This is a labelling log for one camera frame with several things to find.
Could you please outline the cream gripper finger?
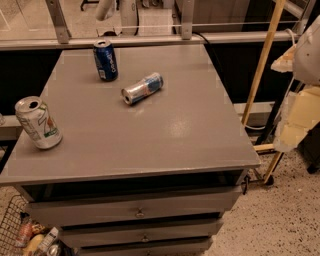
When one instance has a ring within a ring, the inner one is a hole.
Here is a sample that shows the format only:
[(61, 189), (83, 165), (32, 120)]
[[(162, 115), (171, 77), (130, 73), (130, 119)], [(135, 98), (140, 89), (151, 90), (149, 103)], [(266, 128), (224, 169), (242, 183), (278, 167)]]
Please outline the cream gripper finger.
[(307, 86), (298, 93), (290, 92), (281, 111), (273, 145), (276, 151), (296, 148), (307, 133), (320, 122), (320, 88)]

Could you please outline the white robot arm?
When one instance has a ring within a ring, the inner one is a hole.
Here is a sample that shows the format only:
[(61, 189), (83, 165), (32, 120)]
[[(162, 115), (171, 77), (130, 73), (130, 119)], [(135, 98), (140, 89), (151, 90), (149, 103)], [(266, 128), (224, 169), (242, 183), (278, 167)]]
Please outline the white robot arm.
[(320, 15), (271, 69), (292, 72), (295, 80), (305, 84), (300, 92), (288, 93), (275, 132), (275, 150), (289, 152), (320, 122)]

